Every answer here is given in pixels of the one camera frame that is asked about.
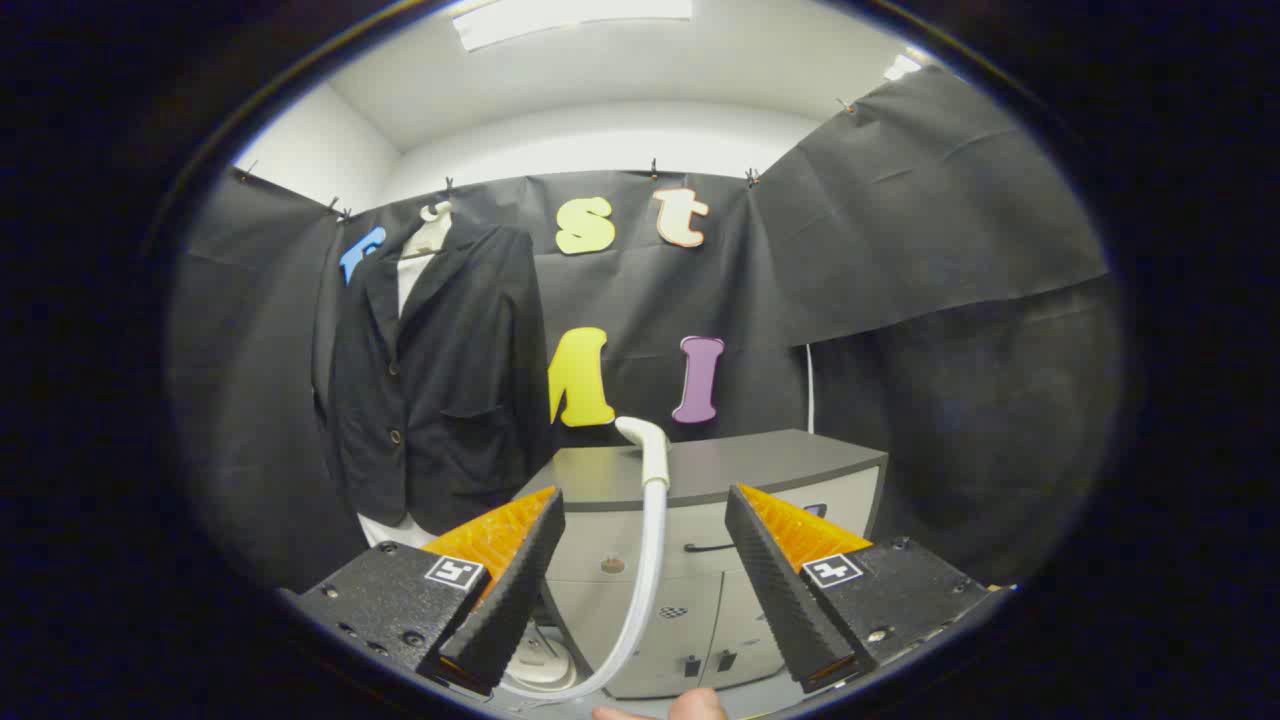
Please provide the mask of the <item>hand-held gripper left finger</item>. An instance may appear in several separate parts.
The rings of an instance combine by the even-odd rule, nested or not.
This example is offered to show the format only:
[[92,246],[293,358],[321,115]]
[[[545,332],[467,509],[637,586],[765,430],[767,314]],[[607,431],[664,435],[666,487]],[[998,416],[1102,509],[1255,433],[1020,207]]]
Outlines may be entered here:
[[425,546],[375,544],[285,602],[375,662],[488,696],[518,648],[564,527],[563,495],[547,487]]

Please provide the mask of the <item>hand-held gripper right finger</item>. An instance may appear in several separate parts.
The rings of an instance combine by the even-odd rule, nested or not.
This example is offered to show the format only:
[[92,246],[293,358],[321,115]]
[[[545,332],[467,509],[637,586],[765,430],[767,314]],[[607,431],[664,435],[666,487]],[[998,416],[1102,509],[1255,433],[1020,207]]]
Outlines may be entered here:
[[790,676],[806,692],[881,670],[1010,593],[908,536],[872,542],[737,484],[724,525]]

